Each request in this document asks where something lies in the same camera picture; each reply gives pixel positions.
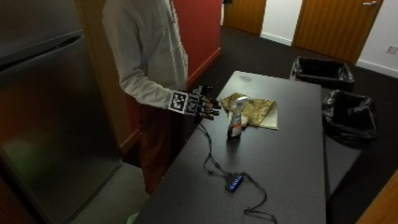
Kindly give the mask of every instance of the wall outlet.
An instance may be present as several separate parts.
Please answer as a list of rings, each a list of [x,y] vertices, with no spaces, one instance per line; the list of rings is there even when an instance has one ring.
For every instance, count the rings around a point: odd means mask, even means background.
[[[395,54],[398,50],[398,46],[388,45],[385,53]]]

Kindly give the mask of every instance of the stainless steel refrigerator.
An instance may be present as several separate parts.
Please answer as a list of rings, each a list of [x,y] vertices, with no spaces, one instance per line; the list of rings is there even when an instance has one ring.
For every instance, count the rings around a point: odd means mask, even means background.
[[[0,169],[67,223],[119,163],[73,1],[2,0]]]

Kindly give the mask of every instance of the black cable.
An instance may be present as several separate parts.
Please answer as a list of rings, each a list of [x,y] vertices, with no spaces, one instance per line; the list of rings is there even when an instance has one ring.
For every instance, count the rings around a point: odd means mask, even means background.
[[[223,179],[227,179],[227,177],[230,177],[232,175],[232,173],[228,173],[226,171],[223,171],[223,169],[220,168],[219,164],[216,163],[216,161],[214,160],[212,158],[212,148],[211,148],[211,136],[210,134],[207,133],[207,130],[204,129],[204,127],[202,126],[202,124],[199,123],[198,124],[200,128],[198,128],[200,130],[200,132],[206,135],[207,137],[207,141],[208,141],[208,155],[203,161],[203,164],[202,164],[202,169],[203,171],[206,172],[206,174],[208,175],[214,175],[214,176],[218,176]],[[220,175],[219,173],[216,173],[215,171],[211,171],[206,168],[206,163],[207,161],[211,161],[211,163],[214,164],[215,168],[222,171],[223,175]],[[244,210],[243,210],[243,214],[250,216],[250,217],[255,217],[255,218],[260,218],[260,219],[264,219],[267,221],[271,221],[274,224],[276,224],[276,220],[275,220],[275,217],[271,213],[267,213],[267,212],[262,212],[262,211],[258,211],[255,210],[262,204],[266,203],[267,201],[267,193],[266,193],[266,190],[259,186],[258,182],[254,181],[254,179],[250,177],[250,175],[244,172],[240,173],[247,179],[248,181],[255,185],[255,187],[263,192],[263,197],[262,197],[262,201],[259,204],[256,204],[254,207],[247,207]]]

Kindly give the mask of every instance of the black and white glove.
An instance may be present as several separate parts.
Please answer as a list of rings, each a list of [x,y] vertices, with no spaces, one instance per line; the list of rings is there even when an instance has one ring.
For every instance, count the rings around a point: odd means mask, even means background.
[[[196,119],[204,118],[212,120],[214,116],[218,115],[215,109],[220,109],[220,106],[218,101],[207,96],[211,89],[211,87],[199,85],[191,93],[172,91],[167,109],[176,113],[195,116]]]

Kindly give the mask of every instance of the black bag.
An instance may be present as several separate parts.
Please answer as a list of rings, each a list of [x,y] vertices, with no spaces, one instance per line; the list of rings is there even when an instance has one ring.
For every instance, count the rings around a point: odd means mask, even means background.
[[[331,90],[351,91],[354,79],[344,63],[296,57],[291,77]]]
[[[336,90],[322,103],[327,136],[347,147],[366,148],[376,139],[373,108],[367,96]]]

